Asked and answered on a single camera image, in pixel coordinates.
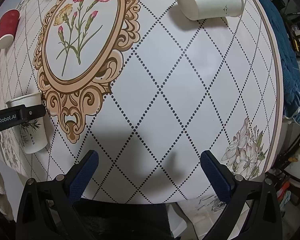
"lily print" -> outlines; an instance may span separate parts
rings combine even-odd
[[[77,10],[73,13],[70,21],[70,16],[73,11],[73,4],[67,4],[65,7],[63,7],[57,14],[54,26],[59,26],[58,28],[58,36],[60,38],[59,44],[63,45],[63,49],[58,54],[57,58],[63,54],[65,55],[65,61],[62,69],[61,76],[63,76],[65,68],[66,68],[66,62],[68,59],[68,54],[70,50],[72,50],[78,60],[78,64],[81,64],[80,59],[80,53],[84,46],[87,44],[87,42],[100,31],[102,28],[102,25],[95,30],[93,33],[89,32],[89,28],[93,20],[97,17],[98,11],[92,11],[92,8],[98,3],[98,2],[108,2],[110,0],[93,0],[93,2],[86,6],[84,5],[85,0],[73,0],[74,4],[78,3]],[[65,23],[66,27],[69,29],[69,38],[65,38],[64,36],[64,27],[61,25]]]
[[[258,176],[259,166],[266,158],[266,153],[269,150],[268,148],[265,152],[262,151],[264,146],[262,144],[263,131],[259,131],[255,126],[253,132],[250,133],[248,123],[247,117],[221,159],[228,161],[227,167],[232,170],[233,174],[240,174],[247,180]]]

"screw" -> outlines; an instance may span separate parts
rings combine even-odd
[[[34,178],[30,178],[27,180],[28,185],[31,185],[32,183],[34,183]]]
[[[63,174],[59,174],[56,176],[57,181],[62,181],[64,178],[65,178],[65,176]]]
[[[266,179],[265,179],[265,182],[266,182],[266,184],[269,184],[269,185],[271,185],[271,184],[272,184],[272,180],[271,180],[271,179],[269,179],[269,178],[266,178]]]
[[[237,181],[243,181],[243,177],[239,174],[235,175],[234,178],[237,180]]]

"white paper cup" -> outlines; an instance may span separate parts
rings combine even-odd
[[[25,105],[36,106],[41,104],[41,92],[25,95],[8,101],[8,107]],[[31,154],[43,149],[48,141],[43,124],[43,117],[31,120],[13,127],[13,131],[23,146],[24,152]]]
[[[243,0],[177,0],[183,14],[190,20],[215,17],[237,17],[244,9]]]

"red object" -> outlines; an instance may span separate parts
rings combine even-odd
[[[0,49],[9,47],[16,35],[20,13],[16,9],[7,11],[0,19]]]

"ornate frame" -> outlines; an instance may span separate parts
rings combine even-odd
[[[130,49],[140,39],[137,22],[140,5],[139,0],[118,0],[114,27],[101,52],[84,73],[65,81],[52,73],[45,51],[49,29],[65,1],[57,0],[56,5],[45,15],[33,64],[38,70],[38,87],[46,100],[49,114],[58,116],[67,138],[71,143],[76,143],[84,130],[85,116],[97,114],[102,107],[102,96],[111,93],[110,84],[122,71],[122,52]],[[74,116],[76,121],[66,120],[69,115]]]

